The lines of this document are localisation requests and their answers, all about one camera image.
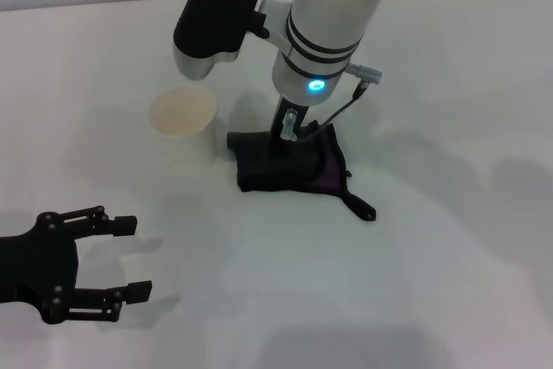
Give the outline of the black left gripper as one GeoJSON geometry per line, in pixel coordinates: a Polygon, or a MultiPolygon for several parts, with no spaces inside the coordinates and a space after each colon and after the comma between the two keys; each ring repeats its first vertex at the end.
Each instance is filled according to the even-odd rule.
{"type": "Polygon", "coordinates": [[[124,303],[149,300],[152,282],[75,289],[79,266],[75,239],[131,236],[136,229],[136,216],[111,219],[103,206],[40,214],[29,231],[1,238],[1,302],[27,303],[47,324],[118,321],[124,303]]]}

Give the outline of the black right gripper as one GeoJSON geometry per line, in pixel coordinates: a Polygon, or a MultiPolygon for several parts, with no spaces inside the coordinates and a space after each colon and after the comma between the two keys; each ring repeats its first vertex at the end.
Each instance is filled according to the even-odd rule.
{"type": "Polygon", "coordinates": [[[284,96],[281,96],[270,127],[270,135],[272,137],[281,136],[285,115],[288,110],[292,110],[296,114],[296,121],[292,125],[292,131],[296,136],[299,134],[302,122],[308,112],[308,107],[294,104],[288,101],[284,96]]]}

